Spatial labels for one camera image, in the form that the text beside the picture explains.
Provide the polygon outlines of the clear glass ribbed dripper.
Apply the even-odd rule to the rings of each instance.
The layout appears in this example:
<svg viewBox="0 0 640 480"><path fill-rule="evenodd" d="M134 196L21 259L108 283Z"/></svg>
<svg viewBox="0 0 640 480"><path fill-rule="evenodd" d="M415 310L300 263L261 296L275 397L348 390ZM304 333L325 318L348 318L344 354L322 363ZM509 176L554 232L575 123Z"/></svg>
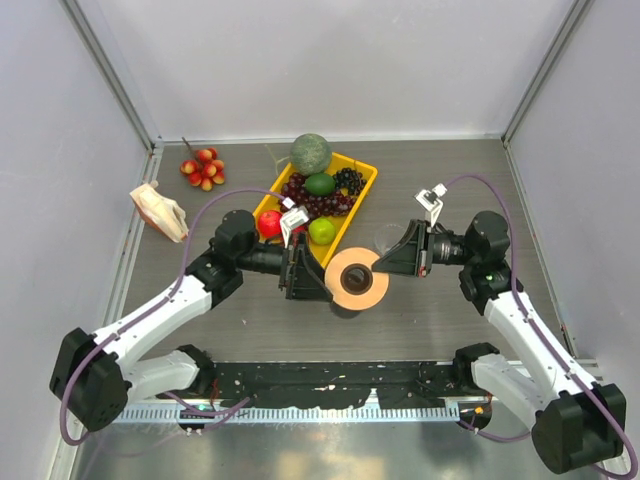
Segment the clear glass ribbed dripper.
<svg viewBox="0 0 640 480"><path fill-rule="evenodd" d="M404 235L405 228L397 224L386 224L378 228L374 234L374 249L380 255L385 255Z"/></svg>

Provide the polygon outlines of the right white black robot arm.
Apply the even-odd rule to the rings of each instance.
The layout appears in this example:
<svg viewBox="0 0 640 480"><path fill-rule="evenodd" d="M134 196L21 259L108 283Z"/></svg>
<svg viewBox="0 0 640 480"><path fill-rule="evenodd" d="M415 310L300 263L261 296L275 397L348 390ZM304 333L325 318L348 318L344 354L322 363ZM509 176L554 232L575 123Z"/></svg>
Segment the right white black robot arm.
<svg viewBox="0 0 640 480"><path fill-rule="evenodd" d="M621 456L627 449L624 394L600 384L547 328L506 260L509 247L508 221L493 211L478 213L462 235L413 220L372 269L424 277L435 264L461 266L464 298L508 341L524 369L512 368L494 347L476 344L457 351L454 386L498 398L556 474Z"/></svg>

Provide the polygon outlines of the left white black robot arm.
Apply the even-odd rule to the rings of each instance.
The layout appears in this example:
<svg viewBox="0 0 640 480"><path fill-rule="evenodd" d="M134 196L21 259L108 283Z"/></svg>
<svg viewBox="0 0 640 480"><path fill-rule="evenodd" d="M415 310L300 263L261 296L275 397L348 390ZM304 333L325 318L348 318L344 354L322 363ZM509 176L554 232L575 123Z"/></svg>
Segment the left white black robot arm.
<svg viewBox="0 0 640 480"><path fill-rule="evenodd" d="M181 277L126 317L93 333L76 328L63 338L49 388L61 402L60 419L73 414L88 432L110 425L138 400L173 391L206 396L213 362L192 345L163 357L145 354L187 322L209 312L243 283L244 272L274 275L288 300L331 302L323 267L306 236L287 246L262 243L253 215L227 213Z"/></svg>

